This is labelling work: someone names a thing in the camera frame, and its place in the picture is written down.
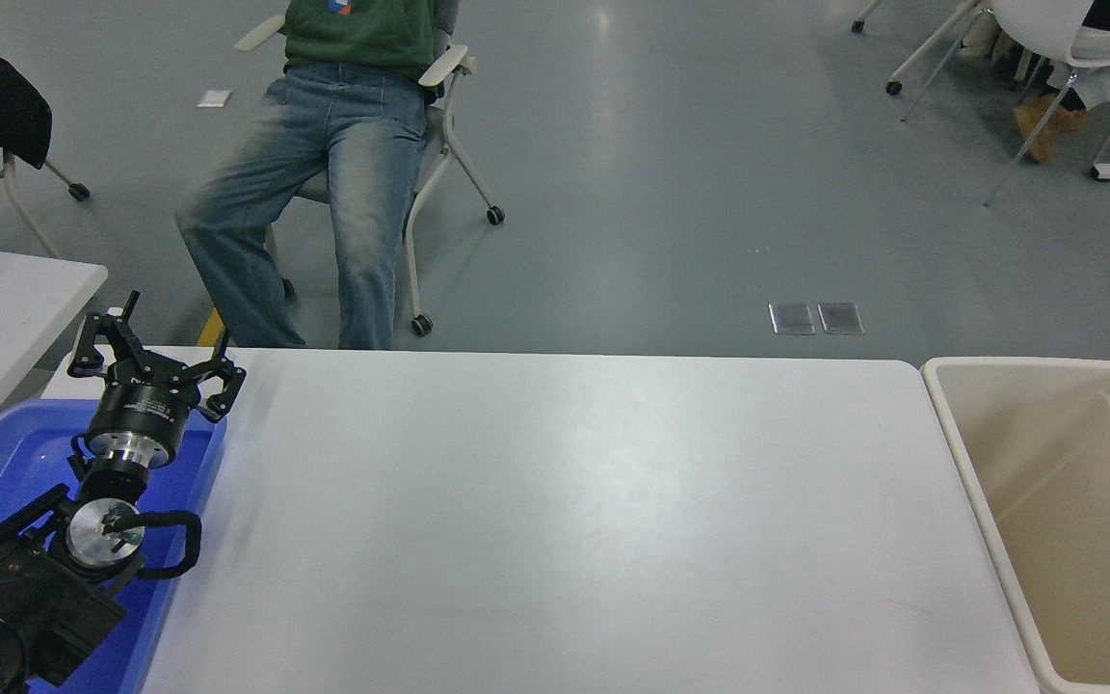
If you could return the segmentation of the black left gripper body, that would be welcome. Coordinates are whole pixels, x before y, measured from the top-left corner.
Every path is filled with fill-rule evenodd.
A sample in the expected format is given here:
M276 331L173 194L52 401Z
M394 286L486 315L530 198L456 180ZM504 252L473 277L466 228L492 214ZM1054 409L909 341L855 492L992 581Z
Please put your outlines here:
M109 447L110 437L133 434L162 447L179 447L191 408L168 388L110 384L98 400L87 431L88 447Z

